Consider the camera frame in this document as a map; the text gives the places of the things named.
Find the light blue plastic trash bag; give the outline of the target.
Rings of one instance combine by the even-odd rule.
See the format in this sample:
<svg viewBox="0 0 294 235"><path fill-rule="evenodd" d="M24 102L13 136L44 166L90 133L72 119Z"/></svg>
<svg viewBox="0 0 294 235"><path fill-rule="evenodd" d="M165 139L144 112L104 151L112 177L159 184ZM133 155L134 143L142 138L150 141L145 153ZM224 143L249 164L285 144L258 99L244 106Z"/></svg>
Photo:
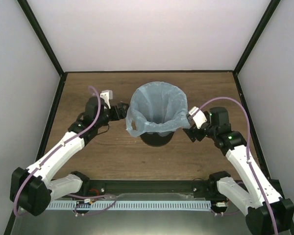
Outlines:
<svg viewBox="0 0 294 235"><path fill-rule="evenodd" d="M132 137L159 134L161 137L179 128L190 128L186 94L166 82L146 83L133 93L126 114L126 130Z"/></svg>

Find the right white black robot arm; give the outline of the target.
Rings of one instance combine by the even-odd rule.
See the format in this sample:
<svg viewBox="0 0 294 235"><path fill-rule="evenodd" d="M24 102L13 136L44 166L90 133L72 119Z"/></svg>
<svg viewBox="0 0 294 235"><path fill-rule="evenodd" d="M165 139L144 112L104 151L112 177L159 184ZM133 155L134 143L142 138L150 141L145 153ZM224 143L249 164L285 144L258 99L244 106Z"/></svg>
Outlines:
<svg viewBox="0 0 294 235"><path fill-rule="evenodd" d="M247 142L231 129L228 111L214 107L203 112L194 106L187 114L194 121L184 132L192 142L210 138L238 172L240 186L225 171L209 176L208 192L213 197L226 196L245 216L253 235L273 235L291 228L294 204L271 185L247 149Z"/></svg>

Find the black mesh trash bin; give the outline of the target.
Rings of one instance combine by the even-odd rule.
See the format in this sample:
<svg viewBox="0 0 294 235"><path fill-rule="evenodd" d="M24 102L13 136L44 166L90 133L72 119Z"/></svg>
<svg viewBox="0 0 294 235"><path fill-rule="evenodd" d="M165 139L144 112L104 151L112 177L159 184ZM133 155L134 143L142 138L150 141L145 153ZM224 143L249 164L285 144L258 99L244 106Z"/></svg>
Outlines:
<svg viewBox="0 0 294 235"><path fill-rule="evenodd" d="M160 136L158 133L144 133L140 135L140 138L148 146L161 147L168 144L171 141L173 135L174 132L170 132L165 136Z"/></svg>

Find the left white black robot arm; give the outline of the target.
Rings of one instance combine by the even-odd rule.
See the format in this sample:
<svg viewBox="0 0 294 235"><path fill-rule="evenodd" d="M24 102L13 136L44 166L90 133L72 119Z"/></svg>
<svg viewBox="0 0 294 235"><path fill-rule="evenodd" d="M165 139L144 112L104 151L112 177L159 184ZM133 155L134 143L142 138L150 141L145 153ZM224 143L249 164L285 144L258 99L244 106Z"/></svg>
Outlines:
<svg viewBox="0 0 294 235"><path fill-rule="evenodd" d="M62 139L42 158L26 169L17 168L12 173L10 200L13 212L19 217L18 209L38 216L49 204L63 196L90 201L90 179L73 171L66 177L55 180L58 170L77 152L82 150L101 127L108 127L111 121L126 118L129 104L120 102L111 106L109 98L94 96L89 98L84 112L80 113L68 128Z"/></svg>

